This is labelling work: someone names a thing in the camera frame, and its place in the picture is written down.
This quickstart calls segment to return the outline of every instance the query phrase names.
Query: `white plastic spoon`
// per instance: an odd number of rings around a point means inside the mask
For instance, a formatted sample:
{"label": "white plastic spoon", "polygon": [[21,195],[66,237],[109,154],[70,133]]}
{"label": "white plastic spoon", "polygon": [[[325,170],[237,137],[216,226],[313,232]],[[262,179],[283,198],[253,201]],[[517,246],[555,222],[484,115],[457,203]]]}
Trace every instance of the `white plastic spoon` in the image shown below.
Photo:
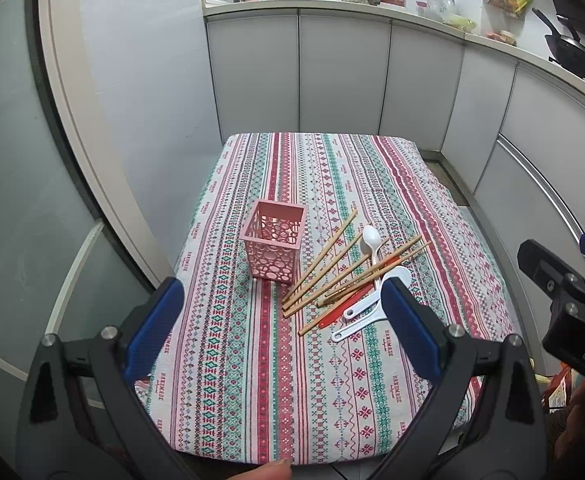
{"label": "white plastic spoon", "polygon": [[[370,248],[370,259],[372,260],[372,265],[377,265],[379,263],[379,248],[383,244],[381,233],[377,231],[375,227],[366,225],[363,228],[363,241]],[[381,280],[374,280],[374,288],[379,290],[380,287]]]}

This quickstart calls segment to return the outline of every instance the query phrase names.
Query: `screw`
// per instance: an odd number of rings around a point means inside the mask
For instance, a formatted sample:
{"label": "screw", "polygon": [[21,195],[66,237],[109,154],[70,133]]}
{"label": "screw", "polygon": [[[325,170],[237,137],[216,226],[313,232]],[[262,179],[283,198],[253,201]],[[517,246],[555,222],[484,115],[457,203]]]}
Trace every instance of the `screw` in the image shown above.
{"label": "screw", "polygon": [[452,324],[448,326],[448,333],[453,337],[463,337],[466,333],[466,329],[463,328],[461,325]]}
{"label": "screw", "polygon": [[523,339],[519,334],[511,334],[508,336],[508,343],[512,346],[521,346],[523,344]]}
{"label": "screw", "polygon": [[110,325],[104,327],[103,330],[101,330],[101,337],[108,340],[114,339],[118,333],[119,331],[117,330],[117,327]]}
{"label": "screw", "polygon": [[565,311],[570,316],[576,316],[577,314],[579,314],[579,308],[572,302],[565,304]]}
{"label": "screw", "polygon": [[42,337],[42,345],[44,346],[52,346],[55,344],[55,341],[57,341],[57,336],[54,334],[46,334]]}

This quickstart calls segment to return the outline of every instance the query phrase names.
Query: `red plastic stick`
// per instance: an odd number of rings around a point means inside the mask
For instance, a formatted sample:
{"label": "red plastic stick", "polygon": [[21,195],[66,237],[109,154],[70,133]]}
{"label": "red plastic stick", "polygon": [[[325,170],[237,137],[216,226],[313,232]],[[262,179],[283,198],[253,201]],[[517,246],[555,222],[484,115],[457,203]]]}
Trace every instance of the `red plastic stick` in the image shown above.
{"label": "red plastic stick", "polygon": [[[393,264],[399,259],[397,256],[396,258],[392,258],[387,264]],[[319,323],[319,328],[325,328],[327,326],[332,325],[337,319],[343,316],[343,313],[348,310],[352,305],[357,303],[357,301],[362,300],[366,294],[368,294],[374,288],[374,283],[368,283],[368,285],[363,286],[360,290],[357,290],[350,298],[345,300],[339,308],[335,308],[330,314],[325,316],[321,322]]]}

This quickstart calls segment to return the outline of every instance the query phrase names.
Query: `frying pan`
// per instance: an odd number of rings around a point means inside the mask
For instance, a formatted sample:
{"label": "frying pan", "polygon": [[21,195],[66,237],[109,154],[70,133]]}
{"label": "frying pan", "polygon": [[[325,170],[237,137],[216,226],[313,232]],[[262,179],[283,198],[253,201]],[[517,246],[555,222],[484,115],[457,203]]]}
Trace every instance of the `frying pan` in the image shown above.
{"label": "frying pan", "polygon": [[556,62],[566,70],[585,79],[585,47],[580,43],[579,35],[576,33],[574,27],[566,23],[567,20],[564,18],[562,23],[567,25],[573,38],[564,36],[559,33],[557,28],[543,12],[534,7],[532,7],[532,12],[552,31],[552,34],[546,35],[546,43]]}

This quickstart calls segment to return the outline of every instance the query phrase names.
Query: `striped tablecloth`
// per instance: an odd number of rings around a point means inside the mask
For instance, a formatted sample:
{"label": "striped tablecloth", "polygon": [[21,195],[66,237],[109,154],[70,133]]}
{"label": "striped tablecloth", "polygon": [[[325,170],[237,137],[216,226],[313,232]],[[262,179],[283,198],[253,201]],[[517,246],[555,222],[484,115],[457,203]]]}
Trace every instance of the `striped tablecloth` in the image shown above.
{"label": "striped tablecloth", "polygon": [[[473,336],[501,340],[511,333],[501,277],[412,142],[345,134],[233,136],[205,186],[178,263],[184,310],[150,381],[136,387],[174,449],[247,463],[384,454],[428,393],[387,321],[333,344],[329,336],[338,324],[297,336],[319,313],[314,306],[282,319],[286,286],[253,280],[238,240],[258,198],[307,205],[302,267],[355,206],[359,216],[346,240],[366,219],[391,237],[383,254],[422,234],[433,245],[407,264],[417,300]],[[356,244],[339,270],[360,256]],[[468,419],[478,392],[473,381],[458,423]]]}

